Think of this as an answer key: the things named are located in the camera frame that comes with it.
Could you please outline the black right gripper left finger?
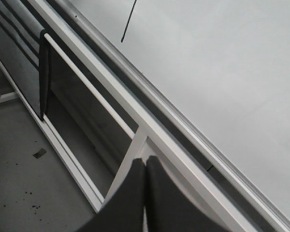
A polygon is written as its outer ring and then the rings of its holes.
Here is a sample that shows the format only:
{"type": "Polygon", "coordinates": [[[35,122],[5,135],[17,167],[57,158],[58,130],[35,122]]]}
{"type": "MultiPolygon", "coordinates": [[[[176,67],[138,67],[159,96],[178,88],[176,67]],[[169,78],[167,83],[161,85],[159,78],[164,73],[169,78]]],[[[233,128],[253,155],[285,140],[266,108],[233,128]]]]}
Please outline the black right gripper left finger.
{"type": "Polygon", "coordinates": [[[146,168],[134,159],[124,181],[81,232],[141,232],[144,222],[146,168]]]}

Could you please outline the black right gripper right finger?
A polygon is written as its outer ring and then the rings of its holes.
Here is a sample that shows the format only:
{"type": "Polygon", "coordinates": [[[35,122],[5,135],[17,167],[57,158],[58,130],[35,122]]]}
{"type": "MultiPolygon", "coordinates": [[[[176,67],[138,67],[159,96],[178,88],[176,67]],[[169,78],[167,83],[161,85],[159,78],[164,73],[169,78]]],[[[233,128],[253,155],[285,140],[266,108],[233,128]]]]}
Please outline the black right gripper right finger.
{"type": "Polygon", "coordinates": [[[146,216],[150,232],[226,232],[202,213],[166,173],[156,156],[146,161],[146,216]]]}

